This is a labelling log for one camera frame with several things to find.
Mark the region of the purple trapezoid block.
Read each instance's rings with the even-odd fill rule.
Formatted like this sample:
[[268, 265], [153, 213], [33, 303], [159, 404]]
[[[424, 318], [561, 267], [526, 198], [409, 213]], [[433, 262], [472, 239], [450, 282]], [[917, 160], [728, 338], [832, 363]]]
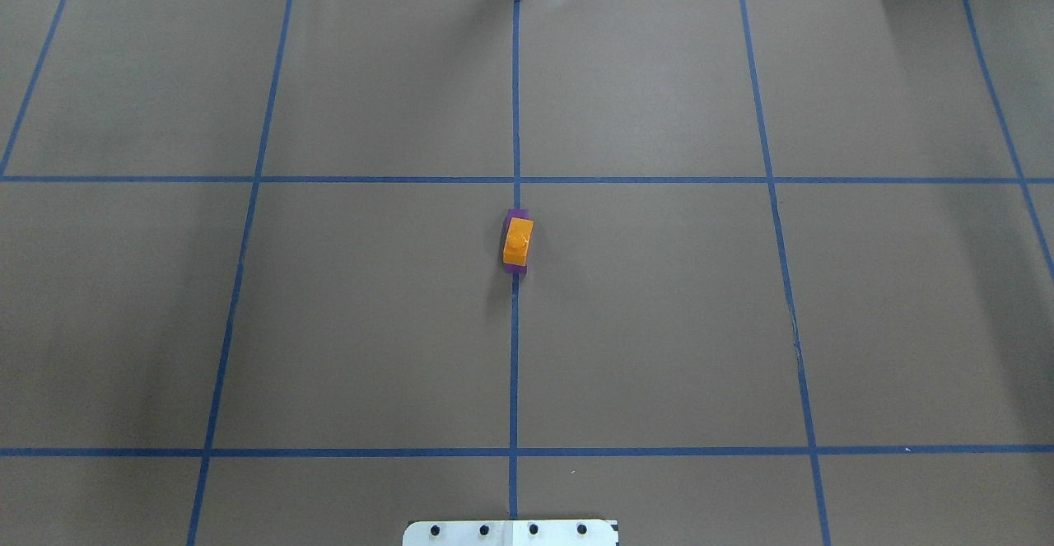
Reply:
[[[509, 218], [511, 218], [511, 217], [520, 217], [520, 218], [531, 219], [530, 216], [529, 216], [529, 212], [527, 211], [527, 209], [520, 209], [520, 208], [508, 209], [508, 211], [506, 212], [506, 219], [505, 219], [504, 227], [503, 227], [503, 238], [501, 238], [501, 250], [503, 250], [503, 241], [504, 241], [504, 237], [505, 237], [505, 231], [506, 231], [507, 220]], [[524, 271], [515, 271], [512, 268], [506, 268], [506, 267], [504, 267], [504, 265], [503, 265], [503, 268], [505, 269], [505, 272], [515, 273], [515, 275], [519, 275], [519, 276], [524, 276], [528, 272], [528, 267]]]

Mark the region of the orange trapezoid block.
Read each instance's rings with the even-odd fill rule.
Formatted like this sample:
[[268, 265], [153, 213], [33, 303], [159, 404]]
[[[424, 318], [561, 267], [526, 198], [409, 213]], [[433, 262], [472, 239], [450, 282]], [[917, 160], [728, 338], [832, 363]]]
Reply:
[[501, 261], [504, 267], [524, 271], [529, 262], [529, 252], [534, 231], [534, 220], [511, 217], [507, 220]]

